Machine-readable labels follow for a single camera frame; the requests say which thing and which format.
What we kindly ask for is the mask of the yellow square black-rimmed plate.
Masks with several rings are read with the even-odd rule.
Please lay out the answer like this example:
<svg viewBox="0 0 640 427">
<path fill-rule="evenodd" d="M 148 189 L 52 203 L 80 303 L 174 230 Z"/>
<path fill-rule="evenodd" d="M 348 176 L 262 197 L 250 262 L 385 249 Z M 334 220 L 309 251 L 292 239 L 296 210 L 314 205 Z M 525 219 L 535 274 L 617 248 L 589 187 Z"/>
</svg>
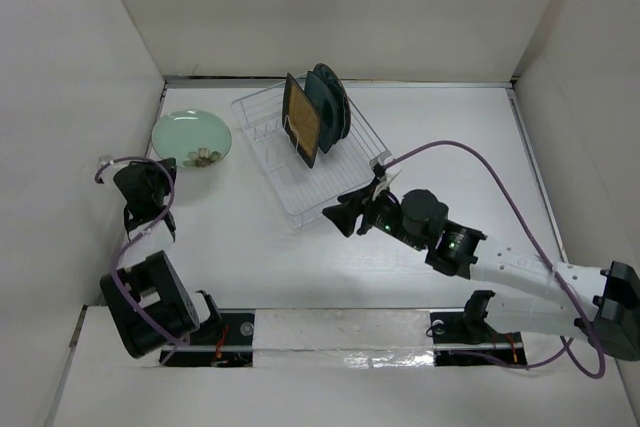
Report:
<svg viewBox="0 0 640 427">
<path fill-rule="evenodd" d="M 298 81 L 287 74 L 281 123 L 296 152 L 311 169 L 319 146 L 321 117 Z"/>
</svg>

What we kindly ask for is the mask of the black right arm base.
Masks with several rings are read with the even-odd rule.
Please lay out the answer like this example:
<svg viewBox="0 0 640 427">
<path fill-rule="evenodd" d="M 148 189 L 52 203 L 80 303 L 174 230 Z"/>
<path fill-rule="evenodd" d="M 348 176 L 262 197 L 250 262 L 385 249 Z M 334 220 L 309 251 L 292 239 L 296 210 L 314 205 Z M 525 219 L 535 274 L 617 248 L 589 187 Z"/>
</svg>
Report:
<svg viewBox="0 0 640 427">
<path fill-rule="evenodd" d="M 486 323 L 489 302 L 495 297 L 490 290 L 474 291 L 463 309 L 429 314 L 425 335 L 433 341 L 437 367 L 527 366 L 521 334 L 500 333 Z"/>
</svg>

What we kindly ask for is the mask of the light green glass plate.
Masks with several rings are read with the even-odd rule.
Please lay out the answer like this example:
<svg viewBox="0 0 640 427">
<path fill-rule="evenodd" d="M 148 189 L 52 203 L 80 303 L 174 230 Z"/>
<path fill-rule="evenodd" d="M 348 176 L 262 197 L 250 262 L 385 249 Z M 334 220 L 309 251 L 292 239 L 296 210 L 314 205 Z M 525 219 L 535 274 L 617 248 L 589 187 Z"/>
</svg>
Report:
<svg viewBox="0 0 640 427">
<path fill-rule="evenodd" d="M 174 158 L 179 167 L 207 168 L 231 150 L 232 135 L 217 115 L 198 109 L 162 115 L 151 133 L 151 146 L 160 158 Z"/>
</svg>

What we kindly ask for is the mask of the teal square plate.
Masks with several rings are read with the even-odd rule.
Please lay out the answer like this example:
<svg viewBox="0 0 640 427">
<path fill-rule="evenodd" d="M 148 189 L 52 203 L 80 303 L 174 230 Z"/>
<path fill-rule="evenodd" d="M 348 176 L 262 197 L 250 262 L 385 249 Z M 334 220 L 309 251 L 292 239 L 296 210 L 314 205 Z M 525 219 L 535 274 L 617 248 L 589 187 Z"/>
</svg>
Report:
<svg viewBox="0 0 640 427">
<path fill-rule="evenodd" d="M 327 154 L 336 144 L 338 132 L 338 107 L 329 88 L 313 73 L 308 71 L 305 79 L 305 94 L 317 109 L 321 118 L 319 149 Z"/>
</svg>

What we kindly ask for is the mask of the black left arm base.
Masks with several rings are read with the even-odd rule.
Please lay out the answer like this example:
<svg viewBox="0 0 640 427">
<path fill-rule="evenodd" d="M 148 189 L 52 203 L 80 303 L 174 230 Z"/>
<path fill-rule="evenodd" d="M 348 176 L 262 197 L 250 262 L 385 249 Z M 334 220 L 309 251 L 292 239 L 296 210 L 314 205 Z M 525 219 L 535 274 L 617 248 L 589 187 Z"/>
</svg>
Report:
<svg viewBox="0 0 640 427">
<path fill-rule="evenodd" d="M 222 322 L 204 325 L 186 347 L 160 351 L 159 363 L 176 368 L 235 368 L 253 365 L 253 310 L 223 310 Z"/>
</svg>

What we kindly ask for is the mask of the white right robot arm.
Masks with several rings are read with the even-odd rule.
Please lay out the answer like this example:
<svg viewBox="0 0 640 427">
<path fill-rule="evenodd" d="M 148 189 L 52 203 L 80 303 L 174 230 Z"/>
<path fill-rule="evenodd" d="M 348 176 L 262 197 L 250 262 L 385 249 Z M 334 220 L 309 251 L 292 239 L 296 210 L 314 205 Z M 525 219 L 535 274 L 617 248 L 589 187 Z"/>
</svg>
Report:
<svg viewBox="0 0 640 427">
<path fill-rule="evenodd" d="M 639 277 L 614 261 L 607 268 L 565 262 L 547 266 L 481 231 L 452 222 L 430 191 L 397 199 L 363 188 L 339 197 L 323 215 L 346 237 L 377 228 L 427 253 L 435 271 L 489 284 L 465 305 L 462 328 L 474 340 L 490 334 L 533 332 L 588 340 L 618 360 L 639 358 Z"/>
</svg>

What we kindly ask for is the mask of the teal scalloped round plate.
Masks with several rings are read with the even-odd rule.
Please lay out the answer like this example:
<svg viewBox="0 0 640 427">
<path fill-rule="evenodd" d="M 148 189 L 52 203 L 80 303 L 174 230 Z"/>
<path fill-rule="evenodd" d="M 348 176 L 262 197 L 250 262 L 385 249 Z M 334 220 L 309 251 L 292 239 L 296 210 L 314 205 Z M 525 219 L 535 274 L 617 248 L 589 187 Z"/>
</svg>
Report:
<svg viewBox="0 0 640 427">
<path fill-rule="evenodd" d="M 335 87 L 336 100 L 339 105 L 339 117 L 341 118 L 339 140 L 346 138 L 351 127 L 351 110 L 348 95 L 344 89 L 342 82 L 338 78 L 334 78 L 332 83 Z"/>
</svg>

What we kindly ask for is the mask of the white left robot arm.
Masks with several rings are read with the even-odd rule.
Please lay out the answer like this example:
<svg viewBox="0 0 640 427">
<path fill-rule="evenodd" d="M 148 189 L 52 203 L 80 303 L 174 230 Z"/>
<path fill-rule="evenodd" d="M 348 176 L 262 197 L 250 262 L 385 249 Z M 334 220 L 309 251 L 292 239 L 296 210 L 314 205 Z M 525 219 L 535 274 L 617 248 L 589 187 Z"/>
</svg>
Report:
<svg viewBox="0 0 640 427">
<path fill-rule="evenodd" d="M 196 310 L 165 248 L 176 240 L 171 213 L 177 164 L 129 156 L 100 163 L 94 181 L 124 198 L 124 244 L 110 261 L 100 290 L 125 350 L 140 358 L 164 346 L 215 343 L 226 334 L 212 296 L 201 290 L 207 309 Z"/>
</svg>

